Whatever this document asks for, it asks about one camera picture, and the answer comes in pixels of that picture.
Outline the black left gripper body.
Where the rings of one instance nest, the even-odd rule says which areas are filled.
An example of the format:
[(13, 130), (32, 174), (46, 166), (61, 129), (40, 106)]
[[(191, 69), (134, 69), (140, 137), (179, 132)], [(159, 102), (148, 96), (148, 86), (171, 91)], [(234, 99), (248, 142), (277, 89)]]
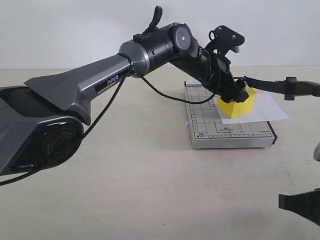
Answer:
[(172, 65), (199, 81), (212, 93), (222, 97), (239, 97), (242, 94), (242, 84), (234, 81), (226, 63), (204, 48), (198, 49), (197, 56), (174, 58)]

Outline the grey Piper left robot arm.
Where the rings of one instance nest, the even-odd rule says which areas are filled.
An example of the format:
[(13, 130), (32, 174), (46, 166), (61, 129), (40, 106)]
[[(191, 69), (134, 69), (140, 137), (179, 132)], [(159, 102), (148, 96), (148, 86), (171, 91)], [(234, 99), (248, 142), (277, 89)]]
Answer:
[(186, 24), (152, 23), (119, 52), (23, 85), (0, 89), (0, 173), (12, 175), (52, 168), (79, 148), (84, 125), (91, 124), (91, 102), (127, 77), (139, 78), (170, 63), (225, 100), (247, 98), (243, 82), (230, 72), (228, 51), (238, 52), (244, 36), (220, 25), (202, 47)]

